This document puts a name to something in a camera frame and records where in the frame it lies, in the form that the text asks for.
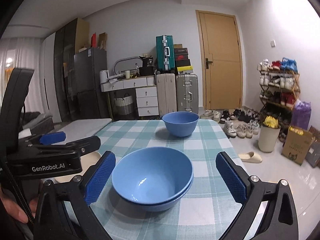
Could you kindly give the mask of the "person left hand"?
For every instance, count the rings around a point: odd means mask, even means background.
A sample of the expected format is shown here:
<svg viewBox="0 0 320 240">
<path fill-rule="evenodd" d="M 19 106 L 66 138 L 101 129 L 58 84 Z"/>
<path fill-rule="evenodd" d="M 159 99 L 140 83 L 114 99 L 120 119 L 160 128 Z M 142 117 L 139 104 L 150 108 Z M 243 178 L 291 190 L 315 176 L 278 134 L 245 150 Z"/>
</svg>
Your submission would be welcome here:
<svg viewBox="0 0 320 240">
<path fill-rule="evenodd" d="M 32 196 L 32 199 L 30 199 L 29 202 L 29 208 L 31 210 L 31 213 L 33 214 L 33 217 L 35 218 L 36 215 L 36 209 L 37 204 L 39 200 L 39 194 L 41 191 L 41 187 L 43 185 L 43 182 L 40 180 L 32 180 L 32 181 L 25 181 L 24 185 L 31 186 L 32 190 L 35 190 L 34 193 L 29 192 L 29 196 Z M 7 211 L 7 213 L 17 221 L 27 224 L 29 219 L 27 214 L 23 211 L 23 209 L 16 203 L 16 200 L 12 193 L 8 191 L 7 189 L 1 189 L 1 201 Z"/>
</svg>

